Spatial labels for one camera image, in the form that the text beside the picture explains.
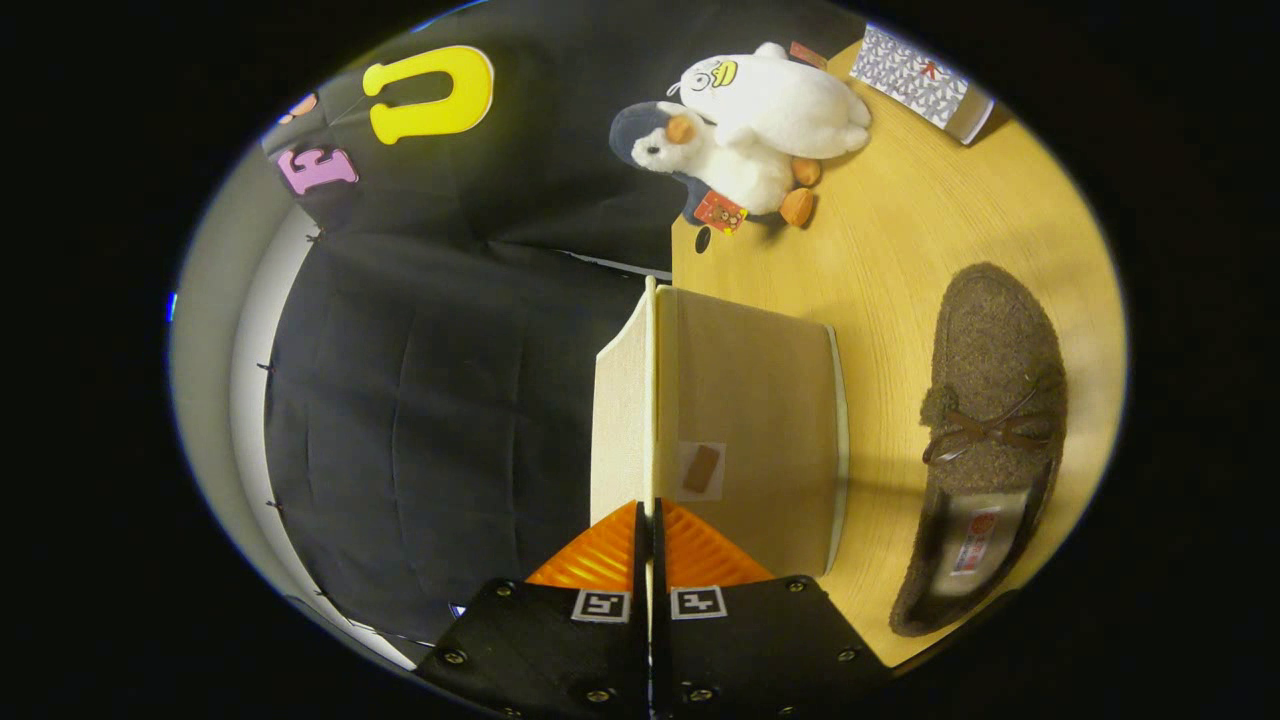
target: plush toy beak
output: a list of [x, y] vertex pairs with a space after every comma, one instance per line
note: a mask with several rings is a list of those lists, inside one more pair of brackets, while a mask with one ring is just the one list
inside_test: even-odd
[[667, 140], [676, 145], [684, 145], [694, 138], [694, 123], [684, 115], [676, 115], [667, 120]]

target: penguin plush toy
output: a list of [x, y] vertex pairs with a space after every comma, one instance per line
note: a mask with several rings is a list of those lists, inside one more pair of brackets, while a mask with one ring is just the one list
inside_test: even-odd
[[613, 118], [609, 147], [631, 167], [685, 183], [684, 217], [694, 225], [709, 223], [732, 232], [741, 211], [755, 222], [781, 215], [799, 227], [809, 220], [808, 186], [822, 176], [817, 160], [791, 158], [759, 142], [722, 146], [713, 133], [713, 126], [684, 105], [640, 102]]

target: brown slipper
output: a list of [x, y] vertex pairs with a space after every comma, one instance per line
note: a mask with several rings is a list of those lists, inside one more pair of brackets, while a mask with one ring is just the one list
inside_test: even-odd
[[1018, 279], [980, 264], [952, 278], [920, 407], [931, 442], [915, 548], [890, 614], [900, 635], [938, 630], [1009, 574], [1062, 459], [1066, 379], [1053, 325]]

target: small red card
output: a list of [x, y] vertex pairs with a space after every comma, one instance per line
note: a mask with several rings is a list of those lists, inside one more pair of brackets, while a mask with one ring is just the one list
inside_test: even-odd
[[822, 55], [814, 53], [813, 50], [809, 50], [808, 47], [805, 47], [804, 45], [800, 45], [799, 42], [794, 41], [794, 40], [791, 41], [791, 56], [795, 58], [795, 59], [797, 59], [797, 60], [804, 60], [805, 63], [809, 63], [810, 65], [818, 68], [819, 70], [826, 70], [827, 69], [827, 59], [826, 58], [823, 58]]
[[733, 234], [733, 231], [742, 227], [746, 210], [735, 205], [728, 197], [710, 190], [698, 204], [694, 217], [724, 234]]

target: white plush toy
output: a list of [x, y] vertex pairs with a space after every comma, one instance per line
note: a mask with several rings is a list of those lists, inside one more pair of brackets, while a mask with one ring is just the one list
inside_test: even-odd
[[754, 55], [717, 55], [685, 70], [667, 95], [717, 124], [716, 142], [762, 142], [787, 155], [827, 159], [867, 145], [870, 111], [838, 78], [787, 59], [776, 42]]
[[[722, 147], [698, 113], [675, 102], [639, 102], [623, 109], [609, 128], [609, 147], [634, 168], [682, 182], [689, 192], [684, 215], [695, 225], [705, 223], [698, 213], [708, 192], [745, 209], [750, 222], [767, 222], [777, 214], [788, 224], [804, 225], [813, 211], [813, 192], [804, 186], [822, 176], [817, 160], [790, 158], [767, 145]], [[731, 217], [710, 222], [737, 224]]]

